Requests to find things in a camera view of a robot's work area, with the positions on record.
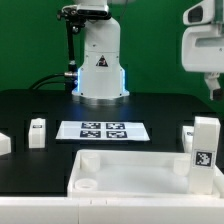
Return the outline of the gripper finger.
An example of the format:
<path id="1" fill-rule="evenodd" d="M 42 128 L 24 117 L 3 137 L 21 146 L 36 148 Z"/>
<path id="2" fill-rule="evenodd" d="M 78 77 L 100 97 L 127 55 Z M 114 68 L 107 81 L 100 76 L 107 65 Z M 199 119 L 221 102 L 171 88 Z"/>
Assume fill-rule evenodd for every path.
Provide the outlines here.
<path id="1" fill-rule="evenodd" d="M 220 74 L 217 72 L 204 74 L 204 80 L 205 80 L 205 83 L 210 91 L 210 99 L 211 100 L 218 101 L 218 100 L 222 99 L 222 89 L 218 82 L 219 77 L 220 77 Z"/>

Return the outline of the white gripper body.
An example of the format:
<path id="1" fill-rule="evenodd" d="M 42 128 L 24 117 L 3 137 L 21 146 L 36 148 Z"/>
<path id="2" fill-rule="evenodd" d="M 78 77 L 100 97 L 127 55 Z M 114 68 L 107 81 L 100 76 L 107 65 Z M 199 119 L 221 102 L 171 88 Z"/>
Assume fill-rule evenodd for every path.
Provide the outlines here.
<path id="1" fill-rule="evenodd" d="M 189 72 L 224 73 L 224 34 L 218 25 L 189 27 L 182 37 L 181 61 Z"/>

